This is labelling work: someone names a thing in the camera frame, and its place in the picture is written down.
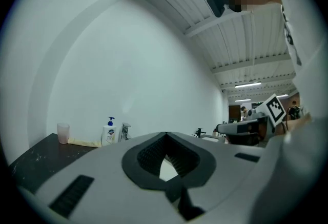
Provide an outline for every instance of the desk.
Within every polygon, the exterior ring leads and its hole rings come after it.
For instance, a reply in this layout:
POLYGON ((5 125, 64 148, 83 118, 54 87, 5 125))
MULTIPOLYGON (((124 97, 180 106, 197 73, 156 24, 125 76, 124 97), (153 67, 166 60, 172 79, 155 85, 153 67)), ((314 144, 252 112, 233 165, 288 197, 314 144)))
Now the desk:
POLYGON ((34 194, 47 179, 94 149, 60 144, 57 134, 51 134, 16 159, 9 169, 16 184, 34 194))

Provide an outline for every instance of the pink cup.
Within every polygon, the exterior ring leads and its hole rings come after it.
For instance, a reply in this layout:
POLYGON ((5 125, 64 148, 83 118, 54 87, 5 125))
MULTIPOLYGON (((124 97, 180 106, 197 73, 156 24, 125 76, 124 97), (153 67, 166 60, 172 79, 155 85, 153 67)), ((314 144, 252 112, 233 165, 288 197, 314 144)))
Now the pink cup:
POLYGON ((70 125, 67 123, 57 124, 58 140, 61 144, 67 144, 68 138, 70 136, 70 125))

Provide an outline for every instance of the hand soap bottle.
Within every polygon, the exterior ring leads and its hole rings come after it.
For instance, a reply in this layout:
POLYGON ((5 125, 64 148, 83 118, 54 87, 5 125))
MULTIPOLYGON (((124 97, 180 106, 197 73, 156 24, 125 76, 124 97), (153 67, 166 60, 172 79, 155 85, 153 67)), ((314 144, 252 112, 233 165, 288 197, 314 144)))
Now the hand soap bottle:
POLYGON ((115 141, 115 133, 116 133, 116 126, 113 126, 112 119, 114 117, 109 117, 110 121, 107 125, 103 126, 102 128, 102 135, 101 135, 101 145, 107 146, 109 144, 114 143, 115 141))

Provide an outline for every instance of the fluorescent light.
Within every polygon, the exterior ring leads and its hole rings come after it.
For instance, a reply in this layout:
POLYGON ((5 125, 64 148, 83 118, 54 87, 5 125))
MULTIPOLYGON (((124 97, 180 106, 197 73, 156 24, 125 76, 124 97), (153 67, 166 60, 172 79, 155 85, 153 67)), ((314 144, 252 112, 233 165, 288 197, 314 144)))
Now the fluorescent light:
POLYGON ((251 101, 250 99, 235 100, 235 102, 251 101))
POLYGON ((285 94, 285 95, 278 95, 277 97, 286 97, 288 96, 288 94, 285 94))
POLYGON ((261 84, 261 82, 255 82, 255 83, 250 83, 250 84, 235 86, 235 88, 239 88, 239 87, 252 87, 252 86, 258 86, 260 84, 261 84))

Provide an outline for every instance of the dark countertop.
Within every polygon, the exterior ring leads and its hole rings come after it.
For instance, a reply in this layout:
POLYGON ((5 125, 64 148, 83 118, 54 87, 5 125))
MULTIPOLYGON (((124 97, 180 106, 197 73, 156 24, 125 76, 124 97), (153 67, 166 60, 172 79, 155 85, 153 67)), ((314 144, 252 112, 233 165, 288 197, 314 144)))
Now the dark countertop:
POLYGON ((57 134, 51 134, 16 159, 9 170, 18 186, 34 194, 48 178, 94 149, 60 144, 57 134))

